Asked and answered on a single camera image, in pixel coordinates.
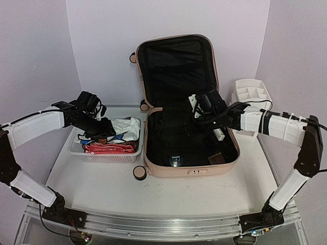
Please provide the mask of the white cosmetic tube box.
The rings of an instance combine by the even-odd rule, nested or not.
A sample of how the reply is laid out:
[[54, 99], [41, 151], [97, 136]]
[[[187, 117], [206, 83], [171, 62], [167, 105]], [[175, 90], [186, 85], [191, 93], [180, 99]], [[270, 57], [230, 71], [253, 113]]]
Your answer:
[[214, 129], [213, 130], [214, 135], [216, 136], [218, 141], [223, 141], [225, 138], [225, 135], [221, 129]]

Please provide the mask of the red patterned cloth item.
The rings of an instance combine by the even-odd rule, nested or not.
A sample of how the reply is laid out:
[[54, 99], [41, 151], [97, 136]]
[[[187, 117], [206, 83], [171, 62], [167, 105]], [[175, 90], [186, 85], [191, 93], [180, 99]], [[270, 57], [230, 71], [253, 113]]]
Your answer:
[[133, 154], [135, 149], [131, 145], [123, 144], [83, 144], [82, 145], [85, 153], [90, 153], [93, 155], [103, 155], [103, 154]]

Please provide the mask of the white perforated plastic basket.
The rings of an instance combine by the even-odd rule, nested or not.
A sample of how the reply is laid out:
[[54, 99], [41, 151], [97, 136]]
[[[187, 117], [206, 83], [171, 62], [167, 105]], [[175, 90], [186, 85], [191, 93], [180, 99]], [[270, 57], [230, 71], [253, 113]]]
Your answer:
[[135, 162], [143, 147], [144, 120], [137, 116], [115, 118], [111, 122], [116, 134], [107, 140], [86, 139], [80, 130], [76, 130], [68, 152], [83, 162]]

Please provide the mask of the white t-shirt blue flower print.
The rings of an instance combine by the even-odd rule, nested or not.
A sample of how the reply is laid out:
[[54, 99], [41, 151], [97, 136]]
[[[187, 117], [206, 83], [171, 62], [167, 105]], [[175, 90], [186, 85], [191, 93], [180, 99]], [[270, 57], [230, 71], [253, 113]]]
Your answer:
[[115, 134], [108, 136], [107, 142], [122, 143], [127, 141], [137, 141], [141, 130], [141, 121], [136, 117], [128, 117], [127, 119], [115, 118], [111, 120]]

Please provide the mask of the white desktop drawer organizer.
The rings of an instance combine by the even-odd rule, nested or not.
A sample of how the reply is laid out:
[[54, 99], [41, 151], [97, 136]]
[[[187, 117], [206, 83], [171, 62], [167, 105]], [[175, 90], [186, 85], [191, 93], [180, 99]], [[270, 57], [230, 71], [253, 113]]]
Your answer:
[[240, 79], [235, 81], [230, 105], [235, 102], [249, 102], [252, 106], [271, 110], [271, 96], [262, 80]]

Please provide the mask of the dark brown pouch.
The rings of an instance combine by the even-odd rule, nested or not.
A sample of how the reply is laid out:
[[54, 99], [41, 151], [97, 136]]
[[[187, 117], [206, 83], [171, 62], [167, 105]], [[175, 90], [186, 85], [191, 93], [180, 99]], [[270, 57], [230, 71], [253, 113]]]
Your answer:
[[221, 152], [208, 157], [208, 160], [211, 165], [219, 165], [219, 164], [226, 163], [223, 154]]

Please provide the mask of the pink hard-shell suitcase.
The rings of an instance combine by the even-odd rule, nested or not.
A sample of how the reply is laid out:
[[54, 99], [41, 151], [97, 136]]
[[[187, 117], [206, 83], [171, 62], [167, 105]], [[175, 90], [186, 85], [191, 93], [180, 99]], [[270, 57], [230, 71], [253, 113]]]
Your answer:
[[[130, 57], [136, 63], [147, 106], [145, 165], [134, 168], [134, 177], [173, 178], [223, 175], [235, 166], [240, 148], [231, 129], [218, 141], [213, 130], [189, 132], [192, 108], [189, 96], [219, 90], [214, 48], [199, 34], [141, 43]], [[222, 153], [225, 164], [211, 165], [208, 157]], [[169, 158], [181, 155], [183, 165], [172, 167]]]

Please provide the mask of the black round jar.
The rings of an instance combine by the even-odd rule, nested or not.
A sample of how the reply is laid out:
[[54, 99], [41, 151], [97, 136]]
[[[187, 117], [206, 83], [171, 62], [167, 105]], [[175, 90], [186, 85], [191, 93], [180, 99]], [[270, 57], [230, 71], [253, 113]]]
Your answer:
[[183, 157], [181, 155], [172, 155], [169, 158], [169, 164], [172, 167], [181, 167], [183, 165]]

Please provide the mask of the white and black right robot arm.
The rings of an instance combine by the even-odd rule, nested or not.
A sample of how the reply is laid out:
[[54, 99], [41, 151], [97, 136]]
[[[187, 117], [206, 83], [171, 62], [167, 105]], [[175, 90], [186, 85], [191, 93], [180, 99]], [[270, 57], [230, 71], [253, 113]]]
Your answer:
[[321, 168], [321, 130], [326, 130], [326, 126], [320, 124], [317, 117], [273, 112], [259, 107], [260, 101], [255, 100], [234, 102], [228, 106], [215, 90], [205, 94], [193, 94], [189, 96], [188, 101], [192, 119], [201, 129], [233, 129], [258, 133], [298, 148], [292, 169], [257, 215], [260, 225], [270, 225], [276, 220], [277, 211], [282, 211], [309, 179], [325, 172], [325, 169]]

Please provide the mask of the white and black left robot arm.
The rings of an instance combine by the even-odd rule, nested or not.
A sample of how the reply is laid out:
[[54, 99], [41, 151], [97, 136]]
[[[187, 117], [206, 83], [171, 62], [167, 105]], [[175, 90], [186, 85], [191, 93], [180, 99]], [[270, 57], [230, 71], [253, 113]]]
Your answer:
[[68, 219], [64, 197], [44, 184], [45, 170], [37, 170], [45, 162], [50, 167], [55, 152], [69, 127], [81, 130], [90, 140], [113, 136], [110, 119], [101, 100], [82, 91], [71, 102], [59, 101], [1, 126], [1, 183], [21, 197], [42, 205], [58, 223]]

